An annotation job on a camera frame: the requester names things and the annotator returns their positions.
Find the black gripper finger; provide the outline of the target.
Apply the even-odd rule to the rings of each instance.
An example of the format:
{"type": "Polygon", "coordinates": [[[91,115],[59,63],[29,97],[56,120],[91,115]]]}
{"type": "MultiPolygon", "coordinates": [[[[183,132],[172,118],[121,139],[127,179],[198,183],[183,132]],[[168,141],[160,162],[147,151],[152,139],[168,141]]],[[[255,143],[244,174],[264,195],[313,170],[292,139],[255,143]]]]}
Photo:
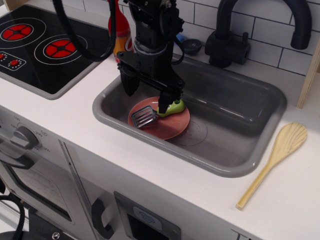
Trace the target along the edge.
{"type": "Polygon", "coordinates": [[[158,113],[164,114],[168,106],[177,100],[178,98],[172,92],[162,91],[158,99],[158,113]]]}
{"type": "Polygon", "coordinates": [[[129,70],[121,70],[120,78],[125,93],[128,96],[132,96],[139,87],[139,79],[135,72],[129,70]]]}

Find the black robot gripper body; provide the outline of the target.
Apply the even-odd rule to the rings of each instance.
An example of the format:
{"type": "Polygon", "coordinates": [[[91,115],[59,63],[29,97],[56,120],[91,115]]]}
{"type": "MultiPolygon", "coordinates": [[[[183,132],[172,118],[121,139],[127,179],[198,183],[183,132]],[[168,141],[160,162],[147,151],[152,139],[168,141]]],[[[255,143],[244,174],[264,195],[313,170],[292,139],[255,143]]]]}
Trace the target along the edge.
{"type": "Polygon", "coordinates": [[[185,82],[174,71],[173,65],[178,65],[182,59],[172,61],[174,43],[169,42],[162,51],[152,54],[139,49],[135,53],[119,51],[118,69],[134,72],[140,82],[159,90],[171,92],[178,99],[183,96],[185,82]]]}

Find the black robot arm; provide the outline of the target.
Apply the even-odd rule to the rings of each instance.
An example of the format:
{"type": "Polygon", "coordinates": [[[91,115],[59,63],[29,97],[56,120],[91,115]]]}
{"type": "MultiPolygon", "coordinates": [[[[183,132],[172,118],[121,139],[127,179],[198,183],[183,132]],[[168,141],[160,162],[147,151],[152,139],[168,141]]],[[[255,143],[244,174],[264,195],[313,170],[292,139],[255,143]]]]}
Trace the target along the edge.
{"type": "Polygon", "coordinates": [[[134,52],[120,51],[118,69],[125,92],[132,96],[140,82],[159,90],[159,112],[164,114],[175,100],[181,99],[185,82],[173,66],[173,48],[182,44],[177,34],[184,21],[174,0],[129,0],[135,22],[134,52]]]}

